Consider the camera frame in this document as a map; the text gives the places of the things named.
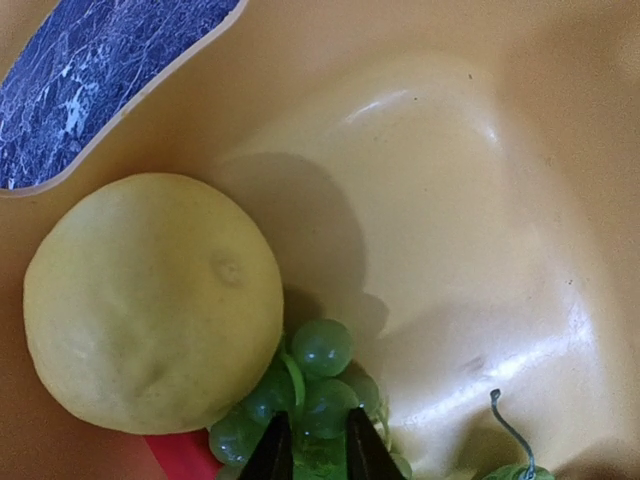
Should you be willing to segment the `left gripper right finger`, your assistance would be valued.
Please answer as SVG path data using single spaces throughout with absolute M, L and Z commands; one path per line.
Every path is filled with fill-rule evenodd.
M 349 411 L 345 432 L 348 480 L 403 479 L 364 409 Z

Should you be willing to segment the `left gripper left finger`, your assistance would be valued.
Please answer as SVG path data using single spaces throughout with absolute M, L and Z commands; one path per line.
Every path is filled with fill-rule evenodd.
M 243 467 L 239 480 L 292 479 L 292 430 L 288 413 L 280 411 L 269 422 L 253 454 Z

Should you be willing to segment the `green toy grapes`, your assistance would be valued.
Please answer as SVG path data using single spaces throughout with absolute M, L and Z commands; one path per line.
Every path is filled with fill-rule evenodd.
M 272 417 L 288 413 L 295 432 L 296 479 L 344 479 L 344 422 L 350 407 L 360 407 L 388 445 L 388 413 L 376 382 L 352 365 L 353 340 L 340 322 L 319 319 L 283 338 L 272 362 L 247 369 L 244 353 L 221 358 L 217 372 L 229 382 L 257 379 L 231 412 L 209 430 L 209 445 L 222 467 L 219 479 L 235 479 L 254 451 L 258 434 Z

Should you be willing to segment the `yellow toy lemon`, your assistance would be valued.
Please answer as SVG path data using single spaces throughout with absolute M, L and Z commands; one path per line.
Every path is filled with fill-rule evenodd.
M 280 343 L 283 303 L 250 217 L 169 173 L 82 199 L 24 278 L 28 350 L 48 392 L 81 420 L 142 435 L 201 429 L 242 400 Z

